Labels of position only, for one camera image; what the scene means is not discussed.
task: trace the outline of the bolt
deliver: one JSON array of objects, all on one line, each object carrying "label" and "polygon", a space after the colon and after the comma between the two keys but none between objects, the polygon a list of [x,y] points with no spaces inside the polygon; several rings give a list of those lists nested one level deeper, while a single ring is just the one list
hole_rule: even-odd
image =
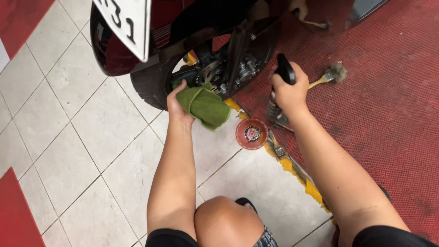
[{"label": "bolt", "polygon": [[221,84],[220,88],[221,88],[221,93],[223,93],[223,94],[227,93],[227,88],[226,88],[225,84]]}]

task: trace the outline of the oil drain bowl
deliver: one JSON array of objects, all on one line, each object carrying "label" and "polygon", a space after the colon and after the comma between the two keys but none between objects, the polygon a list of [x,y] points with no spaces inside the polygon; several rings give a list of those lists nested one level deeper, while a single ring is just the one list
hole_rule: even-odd
[{"label": "oil drain bowl", "polygon": [[268,128],[260,120],[247,118],[236,127],[236,140],[241,147],[256,150],[264,146],[268,138]]}]

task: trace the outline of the license plate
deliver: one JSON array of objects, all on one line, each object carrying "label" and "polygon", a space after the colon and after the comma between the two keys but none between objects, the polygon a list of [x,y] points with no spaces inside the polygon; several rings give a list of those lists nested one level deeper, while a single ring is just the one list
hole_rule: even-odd
[{"label": "license plate", "polygon": [[142,62],[148,61],[151,0],[93,0],[107,24]]}]

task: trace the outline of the red mat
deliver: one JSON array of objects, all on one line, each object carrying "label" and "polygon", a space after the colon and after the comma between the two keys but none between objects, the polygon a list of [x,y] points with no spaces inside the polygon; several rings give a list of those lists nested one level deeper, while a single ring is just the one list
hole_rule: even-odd
[{"label": "red mat", "polygon": [[[390,194],[412,232],[439,244],[439,1],[389,1],[344,33],[314,34],[291,15],[277,47],[311,82],[331,63],[348,70],[343,84],[309,91],[323,127]],[[274,65],[271,60],[267,68]],[[266,121],[267,70],[235,100]],[[276,139],[303,164],[294,135]]]},{"label": "red mat", "polygon": [[53,2],[54,0],[0,1],[0,39],[11,60]]},{"label": "red mat", "polygon": [[45,247],[12,168],[0,178],[0,246]]}]

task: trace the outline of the white tile floor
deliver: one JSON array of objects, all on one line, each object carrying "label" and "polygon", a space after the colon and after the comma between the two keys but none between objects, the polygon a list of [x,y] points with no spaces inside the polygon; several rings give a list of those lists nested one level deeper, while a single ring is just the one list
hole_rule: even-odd
[{"label": "white tile floor", "polygon": [[[0,74],[0,176],[14,168],[48,247],[144,247],[168,114],[100,71],[89,17],[90,0],[56,0]],[[265,149],[241,149],[239,121],[193,126],[197,206],[245,196],[280,246],[329,246],[331,215]]]}]

